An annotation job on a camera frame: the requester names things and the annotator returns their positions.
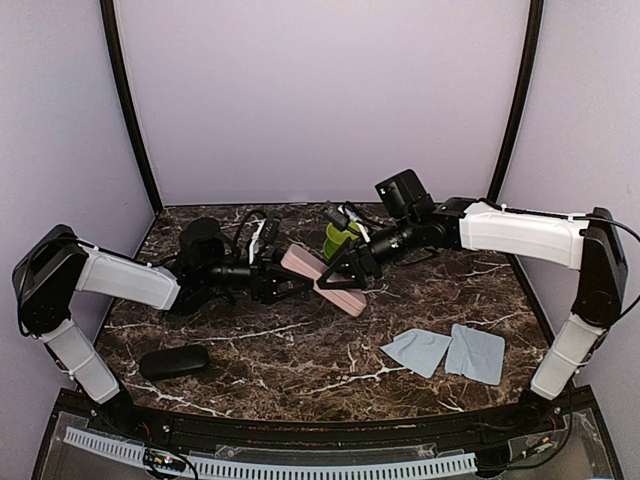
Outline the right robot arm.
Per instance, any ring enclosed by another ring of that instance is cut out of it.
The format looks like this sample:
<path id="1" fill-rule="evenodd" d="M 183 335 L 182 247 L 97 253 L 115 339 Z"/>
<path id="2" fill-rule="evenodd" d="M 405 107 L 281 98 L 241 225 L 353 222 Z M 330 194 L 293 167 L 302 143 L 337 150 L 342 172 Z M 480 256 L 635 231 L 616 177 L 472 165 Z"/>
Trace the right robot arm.
<path id="1" fill-rule="evenodd" d="M 618 235 L 622 224 L 605 208 L 590 214 L 560 214 L 464 197 L 437 204 L 411 169 L 378 183 L 376 191 L 393 226 L 366 239 L 345 241 L 318 279 L 320 289 L 363 289 L 368 279 L 381 278 L 385 264 L 421 248 L 496 251 L 578 271 L 569 318 L 531 380 L 535 395 L 510 413 L 517 432 L 534 432 L 549 416 L 546 400 L 564 390 L 628 312 L 623 305 L 628 266 Z"/>

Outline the pink glasses case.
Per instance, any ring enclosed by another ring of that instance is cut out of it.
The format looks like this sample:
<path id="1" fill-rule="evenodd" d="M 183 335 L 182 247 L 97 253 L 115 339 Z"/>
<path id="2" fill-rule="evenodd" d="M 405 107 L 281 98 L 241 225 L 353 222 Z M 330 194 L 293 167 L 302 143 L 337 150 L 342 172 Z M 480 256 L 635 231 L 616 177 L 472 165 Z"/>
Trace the pink glasses case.
<path id="1" fill-rule="evenodd" d="M 291 245 L 282 257 L 281 266 L 312 279 L 314 281 L 313 290 L 347 314 L 357 317 L 365 310 L 367 302 L 361 290 L 321 288 L 320 279 L 324 279 L 325 283 L 330 285 L 343 282 L 344 278 L 337 273 L 327 276 L 328 266 L 301 246 Z"/>

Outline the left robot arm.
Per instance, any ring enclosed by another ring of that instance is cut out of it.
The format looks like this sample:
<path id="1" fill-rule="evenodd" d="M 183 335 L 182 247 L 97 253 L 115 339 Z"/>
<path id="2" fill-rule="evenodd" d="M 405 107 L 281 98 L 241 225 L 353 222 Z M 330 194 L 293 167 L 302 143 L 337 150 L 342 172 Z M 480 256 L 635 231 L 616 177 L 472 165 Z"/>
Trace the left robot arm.
<path id="1" fill-rule="evenodd" d="M 233 302 L 238 289 L 265 305 L 308 294 L 312 280 L 280 266 L 281 258 L 275 249 L 244 256 L 213 218 L 191 222 L 179 235 L 178 253 L 159 264 L 92 245 L 59 224 L 13 270 L 18 327 L 22 336 L 40 340 L 87 396 L 103 405 L 107 425 L 131 436 L 141 427 L 140 412 L 122 399 L 121 381 L 74 321 L 74 294 L 97 293 L 175 315 L 190 315 L 216 298 Z"/>

